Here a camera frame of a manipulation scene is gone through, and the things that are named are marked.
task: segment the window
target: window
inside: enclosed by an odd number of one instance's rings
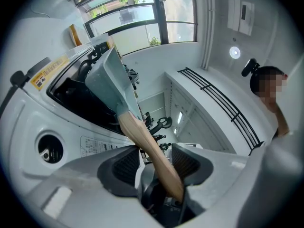
[[[126,29],[113,34],[112,38],[121,56],[161,43],[158,24]]]
[[[108,33],[121,56],[196,41],[195,0],[91,0],[85,5],[91,8],[87,14],[92,19],[85,23],[89,36]]]

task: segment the yellow warning sticker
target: yellow warning sticker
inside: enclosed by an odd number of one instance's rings
[[[69,62],[67,55],[61,56],[55,61],[50,62],[40,72],[38,72],[30,81],[37,90],[41,90],[47,81],[53,76],[58,69]]]

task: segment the circular hole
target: circular hole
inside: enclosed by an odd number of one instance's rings
[[[58,163],[63,156],[62,144],[53,135],[45,135],[39,140],[38,151],[41,158],[50,164]]]

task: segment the black metal rack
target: black metal rack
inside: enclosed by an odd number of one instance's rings
[[[241,132],[251,150],[261,143],[246,117],[218,88],[190,68],[185,68],[178,72],[195,83],[200,90],[208,94],[223,109],[231,119],[231,122],[234,123]]]

